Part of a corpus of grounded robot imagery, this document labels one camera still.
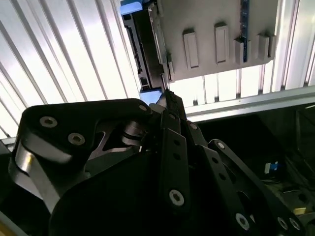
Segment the corrugated metal wall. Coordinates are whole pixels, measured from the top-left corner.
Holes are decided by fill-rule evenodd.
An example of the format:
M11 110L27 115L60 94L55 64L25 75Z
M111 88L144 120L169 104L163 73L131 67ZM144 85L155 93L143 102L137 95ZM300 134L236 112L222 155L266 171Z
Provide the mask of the corrugated metal wall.
M0 138L16 135L29 106L139 90L119 2L0 0Z

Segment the metal panel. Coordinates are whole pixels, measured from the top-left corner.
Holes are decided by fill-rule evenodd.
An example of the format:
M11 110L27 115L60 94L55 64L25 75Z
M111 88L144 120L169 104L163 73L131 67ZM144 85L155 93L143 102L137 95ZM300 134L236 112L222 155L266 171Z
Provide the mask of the metal panel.
M40 104L139 98L116 0L0 1L0 137Z
M300 0L285 89L303 86L315 35L315 1Z
M197 122L314 102L315 88L306 87L231 101L186 107L186 114L189 120Z
M244 17L240 19L241 2L239 0L161 0L163 17L159 18L160 27L166 49L172 55L176 80L240 68L234 59L233 40L240 37L241 27L244 27L240 25L240 22L245 22L242 21ZM246 63L242 64L242 67L268 63L273 59L265 57L261 60L254 57L258 47L255 40L259 34L267 33L273 36L278 0L250 0L249 2L248 34L243 32L243 36L246 36L251 43L243 44L242 54L247 48L249 58ZM227 41L230 52L229 60L219 65L216 59L214 30L218 23L224 23L228 27L229 38ZM183 32L186 30L194 30L198 47L198 67L191 70L187 69L182 40Z

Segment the blue tab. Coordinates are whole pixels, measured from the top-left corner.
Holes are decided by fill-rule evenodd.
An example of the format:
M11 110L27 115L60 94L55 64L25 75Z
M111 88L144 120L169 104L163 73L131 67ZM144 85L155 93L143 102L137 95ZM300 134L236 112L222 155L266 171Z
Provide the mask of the blue tab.
M121 2L120 14L123 16L142 9L142 0L124 0Z

